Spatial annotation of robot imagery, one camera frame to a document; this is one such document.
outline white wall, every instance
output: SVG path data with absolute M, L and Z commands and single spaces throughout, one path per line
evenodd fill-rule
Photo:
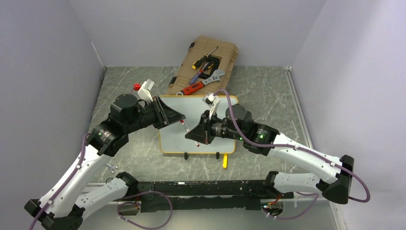
M 178 66 L 206 35 L 238 65 L 291 66 L 326 0 L 70 0 L 104 66 Z
M 353 156 L 372 192 L 342 207 L 351 230 L 406 226 L 405 41 L 405 1 L 328 0 L 293 64 L 315 148 Z
M 78 155 L 103 68 L 68 0 L 0 5 L 0 223 L 22 230 Z

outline floor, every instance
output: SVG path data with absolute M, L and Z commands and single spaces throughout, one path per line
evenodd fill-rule
M 177 70 L 177 67 L 108 68 L 90 130 L 107 118 L 110 104 L 118 95 L 129 93 L 134 83 L 152 79 L 155 85 L 151 95 L 164 95 Z M 305 144 L 304 128 L 282 67 L 234 67 L 227 90 L 252 112 L 255 121 Z M 162 154 L 158 131 L 152 126 L 130 134 L 129 138 L 130 142 L 110 163 L 139 181 L 265 179 L 268 171 L 304 172 L 286 161 L 250 153 L 241 142 L 237 142 L 236 151 L 229 155 L 228 168 L 223 169 L 222 159 L 217 160 L 214 155 L 192 155 L 185 161 L 183 155 Z M 105 169 L 95 175 L 93 182 L 104 182 L 113 176 Z

